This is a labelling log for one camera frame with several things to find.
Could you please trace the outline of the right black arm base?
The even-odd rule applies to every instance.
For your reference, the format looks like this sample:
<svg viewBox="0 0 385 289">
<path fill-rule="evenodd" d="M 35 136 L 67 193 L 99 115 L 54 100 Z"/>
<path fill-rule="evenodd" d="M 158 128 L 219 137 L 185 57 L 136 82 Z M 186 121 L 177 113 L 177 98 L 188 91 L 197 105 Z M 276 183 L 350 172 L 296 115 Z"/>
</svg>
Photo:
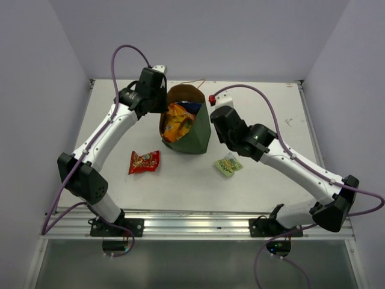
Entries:
<svg viewBox="0 0 385 289">
<path fill-rule="evenodd" d="M 248 228 L 251 237 L 275 237 L 289 231 L 296 230 L 297 227 L 285 228 L 277 220 L 277 213 L 283 207 L 283 204 L 277 205 L 269 217 L 259 216 L 258 218 L 248 220 Z"/>
</svg>

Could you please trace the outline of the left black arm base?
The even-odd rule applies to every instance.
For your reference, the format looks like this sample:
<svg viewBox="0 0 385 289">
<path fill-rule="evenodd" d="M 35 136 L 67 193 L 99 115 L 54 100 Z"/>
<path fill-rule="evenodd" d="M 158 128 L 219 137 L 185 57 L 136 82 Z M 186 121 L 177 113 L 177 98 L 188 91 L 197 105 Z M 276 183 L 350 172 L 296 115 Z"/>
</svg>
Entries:
<svg viewBox="0 0 385 289">
<path fill-rule="evenodd" d="M 144 219 L 125 218 L 116 225 L 108 225 L 101 219 L 93 218 L 88 220 L 91 226 L 90 235 L 92 237 L 128 237 L 127 229 L 131 231 L 134 237 L 142 237 L 144 231 Z"/>
</svg>

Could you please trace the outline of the light green snack packet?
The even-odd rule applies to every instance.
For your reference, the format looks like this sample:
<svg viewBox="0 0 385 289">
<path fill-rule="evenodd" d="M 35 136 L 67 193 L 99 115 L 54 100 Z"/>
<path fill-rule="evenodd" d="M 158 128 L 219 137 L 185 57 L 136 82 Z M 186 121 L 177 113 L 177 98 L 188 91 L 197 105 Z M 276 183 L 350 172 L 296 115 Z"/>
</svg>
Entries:
<svg viewBox="0 0 385 289">
<path fill-rule="evenodd" d="M 224 158 L 217 160 L 214 166 L 227 178 L 243 168 L 243 165 L 232 153 L 228 153 Z"/>
</svg>

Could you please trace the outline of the yellow mango candy bag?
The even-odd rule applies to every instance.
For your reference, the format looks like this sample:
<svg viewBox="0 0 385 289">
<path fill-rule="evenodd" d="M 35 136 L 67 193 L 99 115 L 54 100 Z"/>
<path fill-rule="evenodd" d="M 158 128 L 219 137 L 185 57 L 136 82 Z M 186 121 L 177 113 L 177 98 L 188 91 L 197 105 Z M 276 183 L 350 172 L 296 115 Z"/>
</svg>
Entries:
<svg viewBox="0 0 385 289">
<path fill-rule="evenodd" d="M 195 119 L 194 114 L 190 114 L 177 103 L 170 104 L 166 112 L 163 139 L 169 143 L 180 140 L 190 131 Z"/>
</svg>

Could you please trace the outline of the blue Doritos chip bag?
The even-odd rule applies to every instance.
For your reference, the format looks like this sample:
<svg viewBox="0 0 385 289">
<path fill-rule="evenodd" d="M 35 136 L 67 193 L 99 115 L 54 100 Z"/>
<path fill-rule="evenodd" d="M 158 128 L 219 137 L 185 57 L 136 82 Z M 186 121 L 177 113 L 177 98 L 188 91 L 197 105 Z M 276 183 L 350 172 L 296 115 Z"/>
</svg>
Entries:
<svg viewBox="0 0 385 289">
<path fill-rule="evenodd" d="M 178 102 L 178 105 L 183 107 L 187 112 L 190 114 L 198 114 L 200 108 L 202 107 L 201 103 L 196 103 L 196 102 Z"/>
</svg>

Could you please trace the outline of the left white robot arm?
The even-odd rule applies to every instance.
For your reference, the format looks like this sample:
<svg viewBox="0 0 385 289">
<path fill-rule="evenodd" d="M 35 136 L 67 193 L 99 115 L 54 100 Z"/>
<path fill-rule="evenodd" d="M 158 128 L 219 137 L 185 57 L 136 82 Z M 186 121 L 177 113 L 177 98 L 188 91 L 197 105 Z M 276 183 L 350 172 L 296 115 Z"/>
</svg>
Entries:
<svg viewBox="0 0 385 289">
<path fill-rule="evenodd" d="M 105 219 L 103 228 L 111 236 L 125 229 L 122 210 L 108 194 L 108 182 L 100 174 L 111 151 L 123 135 L 147 113 L 163 113 L 166 109 L 166 66 L 145 67 L 139 79 L 118 92 L 109 112 L 86 139 L 70 155 L 58 157 L 60 177 L 66 190 L 80 198 Z"/>
</svg>

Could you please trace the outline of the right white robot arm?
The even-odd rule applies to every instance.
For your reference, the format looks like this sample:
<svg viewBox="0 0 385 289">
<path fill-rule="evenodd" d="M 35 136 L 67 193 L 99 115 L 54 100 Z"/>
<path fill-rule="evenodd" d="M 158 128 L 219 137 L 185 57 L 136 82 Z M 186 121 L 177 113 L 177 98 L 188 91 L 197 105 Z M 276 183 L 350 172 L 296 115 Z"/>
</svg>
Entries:
<svg viewBox="0 0 385 289">
<path fill-rule="evenodd" d="M 343 178 L 328 173 L 328 180 L 323 180 L 319 176 L 324 171 L 322 167 L 304 159 L 304 163 L 310 167 L 305 169 L 294 160 L 294 151 L 281 146 L 274 131 L 262 124 L 248 126 L 230 106 L 214 110 L 210 121 L 220 143 L 226 144 L 232 152 L 276 169 L 313 197 L 312 200 L 294 205 L 277 205 L 269 218 L 259 224 L 268 234 L 279 237 L 297 226 L 311 224 L 317 224 L 330 232 L 340 231 L 356 193 L 338 184 L 357 188 L 357 178 L 352 175 Z"/>
</svg>

